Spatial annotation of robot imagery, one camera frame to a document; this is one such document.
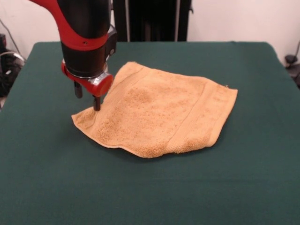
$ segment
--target orange towel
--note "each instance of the orange towel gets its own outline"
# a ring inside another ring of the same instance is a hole
[[[214,145],[237,93],[204,77],[128,62],[117,73],[101,110],[91,107],[72,119],[102,146],[154,158]]]

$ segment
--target green table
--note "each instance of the green table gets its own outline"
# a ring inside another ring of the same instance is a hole
[[[267,43],[120,43],[127,61],[239,90],[210,149],[155,159],[99,146],[72,123],[92,104],[39,43],[0,113],[0,224],[298,225],[300,92]]]

